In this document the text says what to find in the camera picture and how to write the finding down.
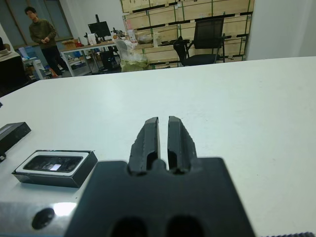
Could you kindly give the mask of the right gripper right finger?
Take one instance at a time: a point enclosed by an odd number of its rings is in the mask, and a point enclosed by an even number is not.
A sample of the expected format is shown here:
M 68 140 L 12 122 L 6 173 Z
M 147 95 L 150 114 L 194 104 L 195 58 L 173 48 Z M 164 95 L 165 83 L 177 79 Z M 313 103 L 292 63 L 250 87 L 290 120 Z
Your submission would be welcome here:
M 187 173 L 197 159 L 196 147 L 182 121 L 175 116 L 168 120 L 167 154 L 172 173 Z

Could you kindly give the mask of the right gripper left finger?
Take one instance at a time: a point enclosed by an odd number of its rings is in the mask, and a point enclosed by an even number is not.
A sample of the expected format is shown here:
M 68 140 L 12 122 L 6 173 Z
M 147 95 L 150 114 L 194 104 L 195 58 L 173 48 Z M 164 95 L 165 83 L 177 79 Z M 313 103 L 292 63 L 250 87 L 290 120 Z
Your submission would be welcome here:
M 144 174 L 152 169 L 153 163 L 160 159 L 160 139 L 158 117 L 145 121 L 134 143 L 129 157 L 129 172 Z

